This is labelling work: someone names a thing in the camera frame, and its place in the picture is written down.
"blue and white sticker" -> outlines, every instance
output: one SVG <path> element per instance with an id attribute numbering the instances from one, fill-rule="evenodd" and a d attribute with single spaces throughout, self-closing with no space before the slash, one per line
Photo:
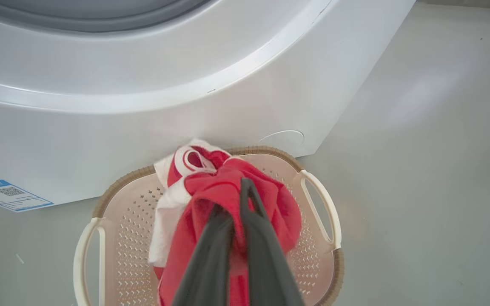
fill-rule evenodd
<path id="1" fill-rule="evenodd" d="M 11 183 L 0 180 L 0 206 L 12 211 L 25 211 L 52 205 L 43 198 L 31 194 Z"/>

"washing machine door glass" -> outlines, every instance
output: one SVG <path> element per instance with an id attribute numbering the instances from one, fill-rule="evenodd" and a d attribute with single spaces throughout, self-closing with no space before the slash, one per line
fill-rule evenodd
<path id="1" fill-rule="evenodd" d="M 0 0 L 0 17 L 68 31 L 126 31 L 165 23 L 210 1 Z"/>

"red cloth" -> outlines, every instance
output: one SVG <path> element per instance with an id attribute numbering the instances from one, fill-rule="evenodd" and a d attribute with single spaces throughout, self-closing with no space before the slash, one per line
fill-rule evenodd
<path id="1" fill-rule="evenodd" d="M 192 195 L 183 212 L 171 242 L 167 265 L 155 271 L 162 275 L 158 296 L 162 306 L 171 306 L 192 252 L 206 225 L 214 203 L 232 215 L 235 237 L 230 254 L 230 305 L 248 306 L 247 243 L 239 217 L 241 178 L 253 181 L 264 203 L 284 253 L 298 241 L 301 217 L 298 204 L 284 184 L 266 176 L 241 159 L 222 160 L 216 156 L 216 173 L 196 173 L 185 178 L 185 188 Z"/>

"white fabric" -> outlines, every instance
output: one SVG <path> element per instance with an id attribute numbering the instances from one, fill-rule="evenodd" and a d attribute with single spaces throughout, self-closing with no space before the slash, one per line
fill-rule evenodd
<path id="1" fill-rule="evenodd" d="M 178 148 L 175 153 L 154 164 L 156 175 L 165 188 L 165 192 L 156 206 L 152 240 L 148 252 L 148 262 L 155 267 L 165 267 L 177 223 L 192 198 L 185 188 L 185 178 L 197 172 L 214 173 L 217 171 L 213 163 L 193 149 L 192 146 L 202 147 L 210 152 L 225 152 L 205 141 L 193 139 L 188 145 Z M 196 153 L 200 157 L 202 167 L 197 167 L 188 162 L 188 156 L 191 153 Z M 175 162 L 175 168 L 182 177 L 168 188 L 168 174 L 173 162 Z"/>

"qr code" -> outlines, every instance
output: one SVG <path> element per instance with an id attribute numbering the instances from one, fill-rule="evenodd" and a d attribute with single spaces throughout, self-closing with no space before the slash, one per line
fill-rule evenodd
<path id="1" fill-rule="evenodd" d="M 25 194 L 25 192 L 23 192 L 22 190 L 16 189 L 14 187 L 1 188 L 0 193 L 4 194 L 6 196 L 17 196 L 19 194 Z"/>

